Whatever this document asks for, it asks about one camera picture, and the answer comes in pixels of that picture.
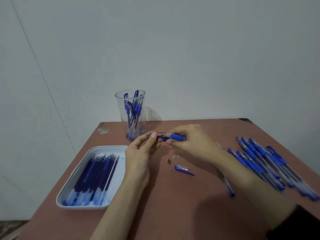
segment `white tray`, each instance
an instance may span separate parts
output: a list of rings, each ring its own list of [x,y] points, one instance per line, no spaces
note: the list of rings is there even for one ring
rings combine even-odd
[[[126,145],[102,145],[102,146],[96,146],[94,148],[91,148],[85,154],[85,156],[82,158],[79,164],[75,167],[69,179],[66,181],[66,183],[58,193],[57,200],[56,200],[57,205],[63,209],[73,209],[73,210],[99,210],[99,209],[107,208],[111,200],[113,199],[114,195],[118,191],[118,188],[122,183],[123,177],[125,176],[125,170],[126,170],[125,150],[127,147],[128,146]],[[73,187],[75,186],[82,171],[86,167],[87,162],[90,160],[91,155],[95,154],[96,156],[102,156],[105,154],[109,155],[112,153],[120,157],[102,205],[95,206],[93,203],[90,202],[90,204],[87,206],[65,206],[62,202],[68,199],[70,192],[73,190]]]

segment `plastic cup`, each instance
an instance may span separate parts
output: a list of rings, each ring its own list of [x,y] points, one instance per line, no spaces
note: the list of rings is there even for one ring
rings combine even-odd
[[[115,94],[124,135],[129,141],[145,133],[145,117],[141,113],[145,95],[146,92],[140,89],[126,89]]]

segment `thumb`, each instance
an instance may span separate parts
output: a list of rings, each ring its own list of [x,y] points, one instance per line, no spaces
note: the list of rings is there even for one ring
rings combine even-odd
[[[185,145],[186,145],[186,141],[178,141],[178,140],[174,140],[174,139],[168,139],[167,144],[184,150]]]
[[[149,150],[153,147],[154,143],[157,140],[157,132],[153,132],[149,139],[146,141],[146,144],[141,148],[145,152],[149,152]]]

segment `clear plastic cup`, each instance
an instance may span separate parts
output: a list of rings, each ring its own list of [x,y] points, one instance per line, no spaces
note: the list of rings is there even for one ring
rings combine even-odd
[[[126,89],[115,94],[124,135],[129,141],[145,133],[145,116],[141,113],[145,95],[146,92],[140,89]]]

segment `table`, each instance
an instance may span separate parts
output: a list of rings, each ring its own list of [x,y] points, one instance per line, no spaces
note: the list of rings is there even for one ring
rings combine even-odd
[[[258,126],[240,119],[153,121],[149,127],[165,132],[177,125],[200,124],[224,149],[240,149],[236,136],[253,137],[273,146],[318,193],[320,177]],[[129,145],[121,122],[102,122],[71,162],[18,239],[89,239],[104,210],[63,210],[56,197],[85,153],[101,145]],[[174,163],[190,168],[191,177],[174,170]],[[235,187],[230,198],[216,169],[165,143],[150,161],[150,182],[144,191],[128,239],[263,239],[267,223]],[[320,202],[311,202],[297,190],[284,194],[320,218]]]

